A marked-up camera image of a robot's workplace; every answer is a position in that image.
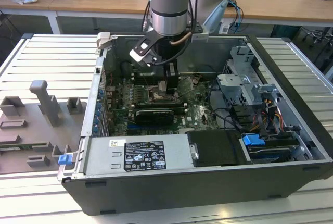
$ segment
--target blue latch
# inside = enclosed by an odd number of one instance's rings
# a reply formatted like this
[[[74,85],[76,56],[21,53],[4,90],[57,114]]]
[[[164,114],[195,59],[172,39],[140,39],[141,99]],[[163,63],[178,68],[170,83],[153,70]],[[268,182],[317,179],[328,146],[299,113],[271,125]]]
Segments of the blue latch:
[[[245,145],[265,145],[266,142],[258,134],[247,134],[243,138]]]
[[[58,164],[59,165],[71,165],[73,155],[60,155]]]

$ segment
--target power supply label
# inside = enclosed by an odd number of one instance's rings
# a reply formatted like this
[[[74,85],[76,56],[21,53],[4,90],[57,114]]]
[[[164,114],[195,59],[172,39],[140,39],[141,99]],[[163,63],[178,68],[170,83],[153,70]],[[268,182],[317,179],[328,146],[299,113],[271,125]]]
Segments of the power supply label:
[[[126,172],[167,169],[163,142],[126,142],[124,169]]]

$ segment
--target slotted aluminum surface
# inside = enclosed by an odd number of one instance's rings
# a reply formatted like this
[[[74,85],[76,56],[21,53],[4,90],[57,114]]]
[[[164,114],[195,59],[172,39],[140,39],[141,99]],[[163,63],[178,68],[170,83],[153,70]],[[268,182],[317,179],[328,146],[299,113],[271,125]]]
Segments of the slotted aluminum surface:
[[[34,42],[41,38],[48,42],[59,42],[62,38],[64,42],[72,41],[93,41],[92,36],[63,36],[63,35],[37,35]],[[271,39],[266,39],[263,44],[271,44]],[[72,59],[89,60],[93,58],[82,54],[20,54],[20,58],[32,60],[44,59]],[[275,60],[299,60],[295,55],[276,55]],[[29,88],[30,82],[25,74],[16,74],[12,80],[13,86],[17,90]],[[285,75],[291,78],[294,84],[301,83],[302,79],[311,78],[311,85],[318,80],[313,73],[299,72],[297,79],[292,78],[292,72]],[[34,74],[35,78],[49,81],[49,89],[58,88],[78,88],[89,87],[89,82],[85,81],[86,73],[68,73],[55,77],[52,74]],[[1,82],[2,90],[10,88]],[[328,103],[332,102],[330,95],[322,97],[304,96],[308,103],[326,102],[322,107],[330,108]],[[245,224],[281,224],[281,223],[333,223],[333,177],[328,180],[313,181],[297,192],[284,199],[240,202],[222,205],[211,205],[202,207],[189,207],[181,209],[166,209],[158,211],[114,214],[104,216],[87,216],[80,209],[79,205],[65,191],[56,179],[56,174],[32,177],[22,175],[25,178],[16,178],[8,175],[7,178],[0,178],[0,223],[99,223],[99,224],[170,224],[170,223],[190,223],[190,224],[223,224],[223,223],[245,223]]]
[[[45,80],[49,95],[55,95],[58,102],[75,96],[86,102],[99,56],[96,37],[34,35],[23,40],[6,69],[0,70],[0,101],[19,96],[23,103],[38,103],[29,87],[33,80]]]
[[[333,137],[333,85],[292,43],[258,38],[291,85]],[[268,83],[268,73],[259,67]]]

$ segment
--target robotic arm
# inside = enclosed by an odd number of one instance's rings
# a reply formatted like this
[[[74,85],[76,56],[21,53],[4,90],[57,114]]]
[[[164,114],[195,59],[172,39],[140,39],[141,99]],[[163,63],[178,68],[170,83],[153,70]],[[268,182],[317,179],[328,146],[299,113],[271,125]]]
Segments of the robotic arm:
[[[164,65],[172,62],[182,54],[191,35],[187,29],[188,0],[151,0],[153,30],[149,31],[130,52],[138,63],[148,66]],[[162,62],[157,63],[156,55]]]

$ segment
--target table leg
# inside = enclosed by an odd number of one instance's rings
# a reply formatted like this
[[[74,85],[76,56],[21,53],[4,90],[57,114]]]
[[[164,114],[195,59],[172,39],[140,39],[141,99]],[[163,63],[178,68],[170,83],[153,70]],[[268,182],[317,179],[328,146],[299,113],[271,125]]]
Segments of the table leg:
[[[48,11],[46,13],[48,21],[50,23],[53,34],[62,34],[62,28],[58,23],[57,13],[55,11]]]

